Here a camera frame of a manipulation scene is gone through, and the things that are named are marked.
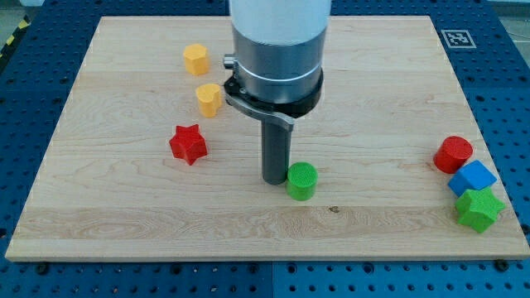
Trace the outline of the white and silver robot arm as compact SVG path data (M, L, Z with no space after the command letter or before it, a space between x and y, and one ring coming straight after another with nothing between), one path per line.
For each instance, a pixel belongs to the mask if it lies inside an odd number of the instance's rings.
M232 0L233 70L226 93L253 108L299 118L320 99L330 0Z

